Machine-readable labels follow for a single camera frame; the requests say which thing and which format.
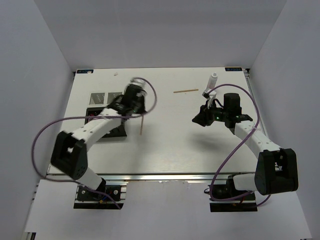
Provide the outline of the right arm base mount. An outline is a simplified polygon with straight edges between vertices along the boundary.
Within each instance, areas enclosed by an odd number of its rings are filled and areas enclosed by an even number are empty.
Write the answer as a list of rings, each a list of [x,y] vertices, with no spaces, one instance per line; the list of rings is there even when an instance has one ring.
[[[240,213],[257,212],[257,202],[254,193],[241,196],[247,193],[246,190],[236,190],[233,180],[234,175],[229,175],[225,181],[216,181],[212,189],[214,200],[209,197],[211,213]]]

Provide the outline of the black mesh organizer box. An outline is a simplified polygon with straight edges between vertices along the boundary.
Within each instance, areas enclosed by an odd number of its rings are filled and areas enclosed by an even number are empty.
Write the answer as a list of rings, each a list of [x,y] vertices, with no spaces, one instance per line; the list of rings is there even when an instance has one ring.
[[[85,115],[87,117],[95,117],[98,116],[104,107],[88,107],[86,109]],[[102,138],[122,138],[127,137],[127,133],[125,130],[125,121],[121,121],[121,125],[107,132]]]

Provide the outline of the wooden stick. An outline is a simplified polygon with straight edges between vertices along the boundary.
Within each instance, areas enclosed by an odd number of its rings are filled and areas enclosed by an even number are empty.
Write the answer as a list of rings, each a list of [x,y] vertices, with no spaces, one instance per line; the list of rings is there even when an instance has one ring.
[[[199,91],[199,89],[195,88],[195,89],[185,89],[185,90],[177,90],[174,91],[174,94],[178,94],[178,93],[188,93],[188,92],[197,92]]]
[[[143,125],[144,125],[144,115],[142,115],[142,117],[141,117],[140,130],[139,130],[140,136],[142,136],[142,134],[143,134]]]

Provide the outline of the right blue table label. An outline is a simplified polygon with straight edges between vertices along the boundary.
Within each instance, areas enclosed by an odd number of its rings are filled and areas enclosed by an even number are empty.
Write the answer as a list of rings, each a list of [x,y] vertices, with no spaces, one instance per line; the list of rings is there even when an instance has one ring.
[[[243,69],[241,67],[225,67],[226,72],[242,72]]]

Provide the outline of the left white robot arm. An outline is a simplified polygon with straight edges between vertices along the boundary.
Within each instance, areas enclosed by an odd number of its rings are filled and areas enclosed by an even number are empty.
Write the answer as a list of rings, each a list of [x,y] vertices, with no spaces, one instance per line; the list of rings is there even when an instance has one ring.
[[[88,167],[88,151],[130,117],[146,112],[144,88],[140,78],[132,79],[124,94],[115,97],[97,116],[72,132],[61,131],[56,137],[51,165],[87,187],[90,196],[96,200],[105,196],[106,181]]]

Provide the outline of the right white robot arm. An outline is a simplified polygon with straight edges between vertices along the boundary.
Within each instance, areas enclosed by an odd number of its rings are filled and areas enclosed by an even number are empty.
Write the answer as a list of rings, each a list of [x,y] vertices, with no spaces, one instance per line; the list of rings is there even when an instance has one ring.
[[[294,192],[299,187],[297,156],[291,148],[282,148],[255,127],[253,119],[242,113],[241,99],[237,93],[226,93],[223,106],[204,104],[192,122],[208,127],[222,122],[233,135],[241,139],[257,158],[254,173],[228,176],[224,195],[236,200],[244,192],[271,195]]]

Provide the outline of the white mesh organizer box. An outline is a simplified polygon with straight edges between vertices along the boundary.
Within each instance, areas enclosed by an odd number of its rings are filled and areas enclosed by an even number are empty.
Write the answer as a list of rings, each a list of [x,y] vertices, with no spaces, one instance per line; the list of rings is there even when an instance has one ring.
[[[107,105],[110,104],[115,97],[122,94],[122,92],[93,92],[90,94],[89,105]]]

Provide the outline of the left blue table label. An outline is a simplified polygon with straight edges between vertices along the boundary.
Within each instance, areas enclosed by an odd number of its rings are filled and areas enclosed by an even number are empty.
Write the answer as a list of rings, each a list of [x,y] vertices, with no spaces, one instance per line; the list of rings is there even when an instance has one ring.
[[[78,69],[76,71],[77,74],[92,74],[93,72],[93,69]]]

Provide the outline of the blue table label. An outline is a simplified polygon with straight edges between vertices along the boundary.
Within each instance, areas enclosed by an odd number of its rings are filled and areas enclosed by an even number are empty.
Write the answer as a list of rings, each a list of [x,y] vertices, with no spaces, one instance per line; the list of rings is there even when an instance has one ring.
[[[225,67],[226,72],[242,72],[243,69],[241,67]]]
[[[93,69],[78,69],[76,71],[77,74],[92,74],[93,72]]]

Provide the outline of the white pink blue bottle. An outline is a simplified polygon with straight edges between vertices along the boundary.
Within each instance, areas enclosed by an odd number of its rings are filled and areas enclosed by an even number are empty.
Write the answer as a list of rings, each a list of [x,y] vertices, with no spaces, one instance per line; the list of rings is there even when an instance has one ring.
[[[209,79],[208,79],[208,83],[207,83],[207,89],[214,89],[215,86],[216,86],[216,83],[217,83],[217,80],[218,80],[218,74],[216,72],[213,72],[210,76],[209,76]]]

